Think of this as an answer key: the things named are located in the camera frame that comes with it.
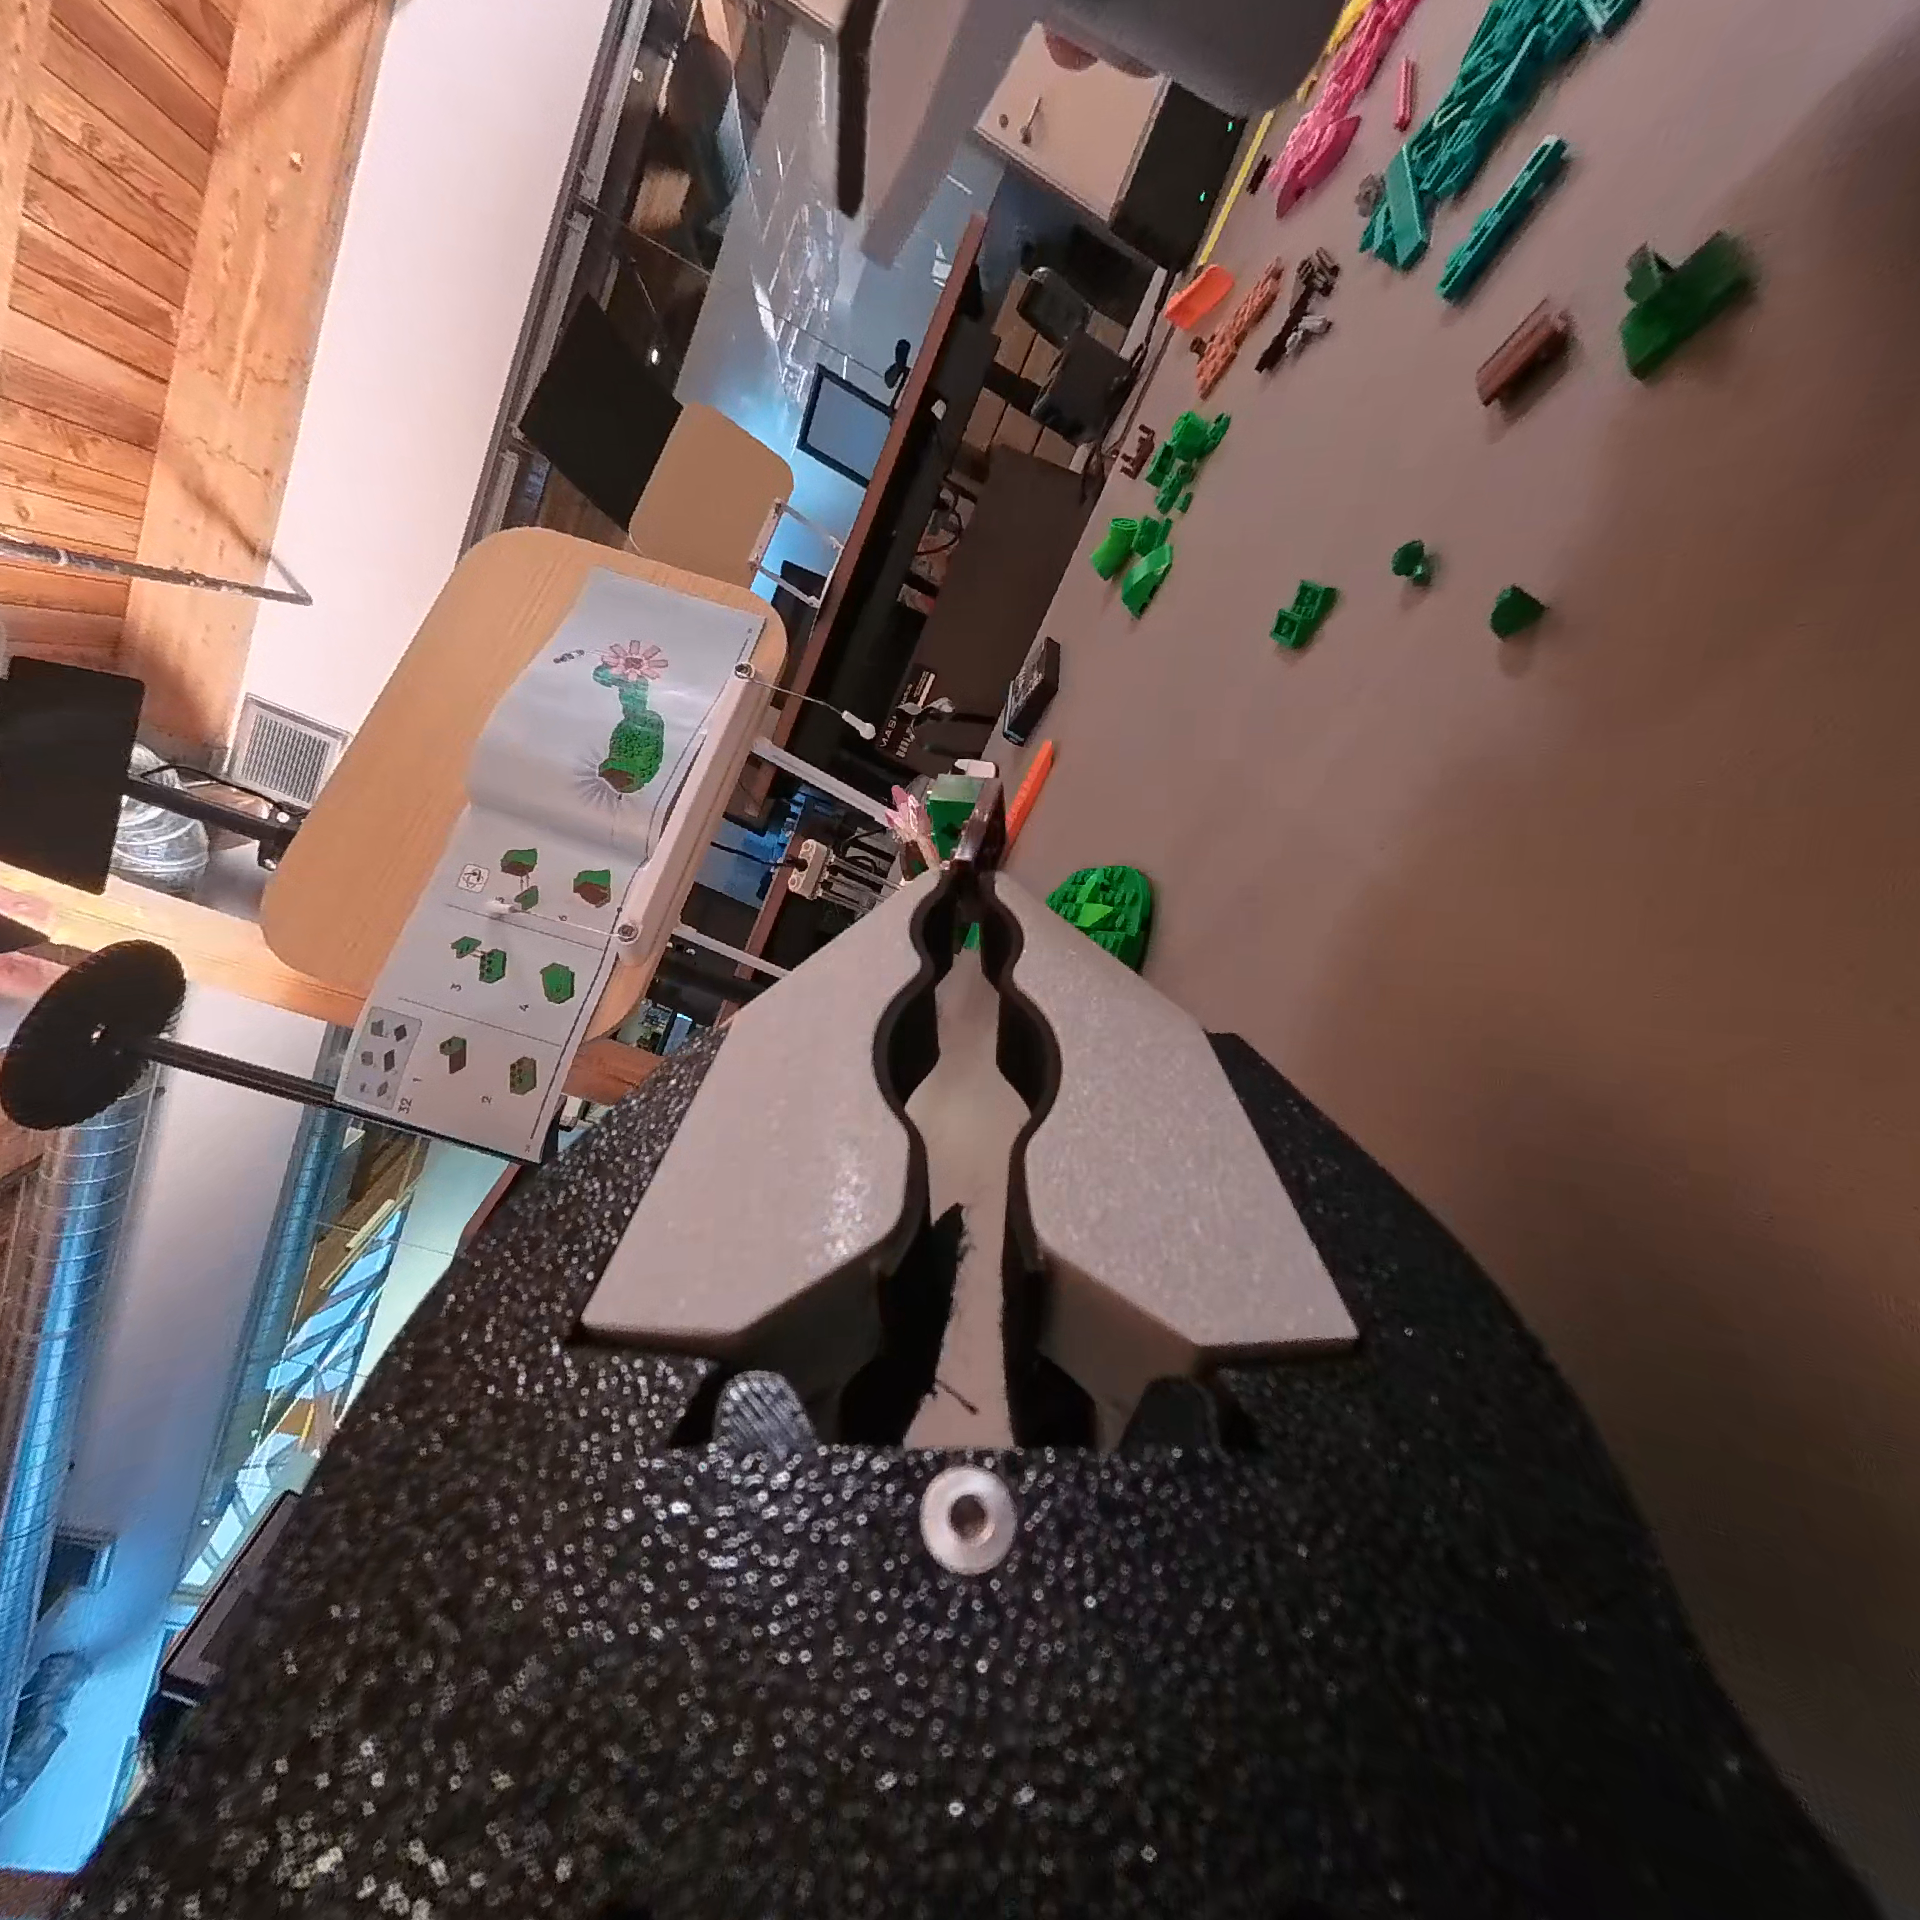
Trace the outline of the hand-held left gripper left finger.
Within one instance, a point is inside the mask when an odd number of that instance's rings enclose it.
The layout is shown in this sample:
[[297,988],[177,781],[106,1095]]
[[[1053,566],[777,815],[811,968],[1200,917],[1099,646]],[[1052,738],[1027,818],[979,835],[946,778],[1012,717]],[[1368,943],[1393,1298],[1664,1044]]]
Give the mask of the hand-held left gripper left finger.
[[940,1062],[938,990],[979,909],[936,870],[731,1019],[584,1310],[624,1349],[941,1349],[957,1271],[907,1114]]

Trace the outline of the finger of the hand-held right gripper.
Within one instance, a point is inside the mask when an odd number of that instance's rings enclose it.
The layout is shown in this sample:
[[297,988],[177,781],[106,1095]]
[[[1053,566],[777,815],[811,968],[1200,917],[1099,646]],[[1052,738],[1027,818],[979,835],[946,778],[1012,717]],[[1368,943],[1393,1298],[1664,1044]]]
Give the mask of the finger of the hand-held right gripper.
[[1046,37],[1237,115],[1281,106],[1322,58],[1339,3],[1046,3]]
[[894,264],[1037,20],[1028,3],[845,3],[833,32],[834,198]]

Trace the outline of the round green lego plate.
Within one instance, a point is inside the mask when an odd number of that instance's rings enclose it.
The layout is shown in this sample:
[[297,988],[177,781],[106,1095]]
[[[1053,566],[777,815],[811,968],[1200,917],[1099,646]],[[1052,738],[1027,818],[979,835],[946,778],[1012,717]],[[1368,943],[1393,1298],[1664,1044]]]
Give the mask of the round green lego plate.
[[1126,968],[1145,968],[1156,893],[1140,869],[1107,864],[1074,870],[1046,893],[1046,909]]

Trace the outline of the dark brown lego pieces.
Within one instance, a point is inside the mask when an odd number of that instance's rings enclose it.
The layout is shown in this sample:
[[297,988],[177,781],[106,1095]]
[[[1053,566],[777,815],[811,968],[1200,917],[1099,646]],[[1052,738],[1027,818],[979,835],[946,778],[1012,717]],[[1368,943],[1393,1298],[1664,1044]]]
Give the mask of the dark brown lego pieces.
[[1338,285],[1339,264],[1324,246],[1302,258],[1297,269],[1291,301],[1276,336],[1260,349],[1254,370],[1267,374],[1276,370],[1291,351],[1301,349],[1309,339],[1329,332],[1330,319],[1317,312],[1317,303],[1330,296]]

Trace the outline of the long teal lego plate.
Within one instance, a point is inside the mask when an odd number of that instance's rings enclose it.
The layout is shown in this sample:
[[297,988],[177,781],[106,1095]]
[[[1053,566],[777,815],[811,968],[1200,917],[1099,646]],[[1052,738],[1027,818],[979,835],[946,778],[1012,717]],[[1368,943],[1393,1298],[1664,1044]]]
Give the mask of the long teal lego plate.
[[1488,206],[1446,256],[1435,293],[1446,303],[1464,303],[1477,284],[1493,269],[1499,254],[1529,222],[1540,200],[1562,183],[1571,157],[1571,143],[1555,135],[1528,155],[1502,197]]

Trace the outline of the lego instruction booklet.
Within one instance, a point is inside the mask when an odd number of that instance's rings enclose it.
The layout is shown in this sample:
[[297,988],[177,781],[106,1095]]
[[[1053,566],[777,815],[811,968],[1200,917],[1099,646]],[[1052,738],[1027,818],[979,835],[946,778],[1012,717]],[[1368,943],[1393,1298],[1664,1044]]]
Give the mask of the lego instruction booklet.
[[534,1163],[770,607],[588,574],[486,717],[352,1031],[352,1114]]

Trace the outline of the reddish brown lego brick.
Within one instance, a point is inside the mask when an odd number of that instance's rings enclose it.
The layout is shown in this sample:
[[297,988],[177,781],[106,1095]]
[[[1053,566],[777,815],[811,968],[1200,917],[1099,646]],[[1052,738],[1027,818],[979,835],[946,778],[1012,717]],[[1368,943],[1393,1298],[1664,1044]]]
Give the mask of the reddish brown lego brick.
[[1510,406],[1525,388],[1571,349],[1574,324],[1569,309],[1536,303],[1521,324],[1480,363],[1474,392],[1483,410]]

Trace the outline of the pile of green lego pieces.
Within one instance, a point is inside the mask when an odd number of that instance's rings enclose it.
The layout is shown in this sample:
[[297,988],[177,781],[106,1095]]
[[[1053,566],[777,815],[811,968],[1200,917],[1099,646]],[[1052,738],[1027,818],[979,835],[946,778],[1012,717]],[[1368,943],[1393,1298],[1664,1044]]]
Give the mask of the pile of green lego pieces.
[[1149,501],[1140,515],[1115,515],[1094,540],[1093,574],[1118,595],[1126,616],[1140,619],[1172,566],[1172,532],[1193,506],[1203,468],[1232,431],[1232,413],[1184,411],[1142,464]]

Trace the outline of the black computer case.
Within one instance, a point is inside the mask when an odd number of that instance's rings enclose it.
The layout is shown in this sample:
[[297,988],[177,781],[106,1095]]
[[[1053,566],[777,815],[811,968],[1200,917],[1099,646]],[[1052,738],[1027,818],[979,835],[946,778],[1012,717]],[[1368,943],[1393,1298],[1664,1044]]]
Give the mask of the black computer case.
[[1118,240],[1154,268],[1189,268],[1241,154],[1245,117],[1166,82],[1140,154],[1110,214]]

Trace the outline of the pile of tan brown pieces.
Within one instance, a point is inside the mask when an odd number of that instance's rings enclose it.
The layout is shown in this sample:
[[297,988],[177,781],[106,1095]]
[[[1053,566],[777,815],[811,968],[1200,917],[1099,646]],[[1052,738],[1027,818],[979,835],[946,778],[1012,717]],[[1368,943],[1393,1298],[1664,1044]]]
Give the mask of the pile of tan brown pieces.
[[1285,282],[1286,264],[1277,256],[1267,264],[1244,299],[1238,299],[1235,311],[1206,336],[1206,346],[1196,359],[1196,390],[1200,398],[1212,396],[1214,386],[1227,374],[1248,334],[1254,332],[1281,299]]

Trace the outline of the framed black screen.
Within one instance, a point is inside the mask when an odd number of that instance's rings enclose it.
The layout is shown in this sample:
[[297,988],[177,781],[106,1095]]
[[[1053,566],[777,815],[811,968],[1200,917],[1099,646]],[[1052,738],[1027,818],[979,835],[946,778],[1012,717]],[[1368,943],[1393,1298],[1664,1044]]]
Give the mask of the framed black screen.
[[865,488],[880,466],[894,419],[889,399],[875,398],[829,365],[816,365],[803,405],[798,451]]

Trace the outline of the dark office desk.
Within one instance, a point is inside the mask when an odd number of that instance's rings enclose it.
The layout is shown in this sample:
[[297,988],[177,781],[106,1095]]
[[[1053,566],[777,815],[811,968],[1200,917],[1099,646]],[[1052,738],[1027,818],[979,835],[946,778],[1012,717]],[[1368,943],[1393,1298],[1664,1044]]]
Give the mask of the dark office desk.
[[848,735],[844,708],[880,717],[892,707],[898,595],[997,351],[979,272],[987,229],[981,211],[963,229],[841,560],[785,683],[785,707],[764,734],[788,757],[827,765]]

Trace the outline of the light wooden chair back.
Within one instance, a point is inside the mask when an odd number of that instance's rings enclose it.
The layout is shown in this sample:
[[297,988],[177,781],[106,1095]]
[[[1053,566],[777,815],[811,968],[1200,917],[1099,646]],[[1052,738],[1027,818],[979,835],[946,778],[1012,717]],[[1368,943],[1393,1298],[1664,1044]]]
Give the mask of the light wooden chair back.
[[793,494],[788,461],[706,402],[665,437],[629,520],[644,560],[753,588],[776,515]]

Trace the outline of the wooden booklet stand board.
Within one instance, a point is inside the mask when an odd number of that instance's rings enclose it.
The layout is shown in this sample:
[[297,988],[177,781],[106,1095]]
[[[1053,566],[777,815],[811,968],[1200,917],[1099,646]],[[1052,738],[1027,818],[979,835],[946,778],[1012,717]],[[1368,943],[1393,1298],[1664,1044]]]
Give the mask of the wooden booklet stand board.
[[577,535],[482,540],[457,560],[278,862],[237,996],[325,1024],[358,1013],[464,811],[481,734],[597,568],[750,616],[756,669],[785,664],[785,624],[755,591]]

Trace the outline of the black disc on rod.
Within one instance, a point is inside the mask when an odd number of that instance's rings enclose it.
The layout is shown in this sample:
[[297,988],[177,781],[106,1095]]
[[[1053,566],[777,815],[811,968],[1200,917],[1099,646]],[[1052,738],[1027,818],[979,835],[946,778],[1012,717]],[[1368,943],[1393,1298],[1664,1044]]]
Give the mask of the black disc on rod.
[[101,1117],[150,1067],[180,1069],[307,1109],[345,1103],[309,1076],[177,1039],[186,971],[148,941],[91,952],[22,1015],[2,1062],[2,1109],[22,1128],[52,1133]]

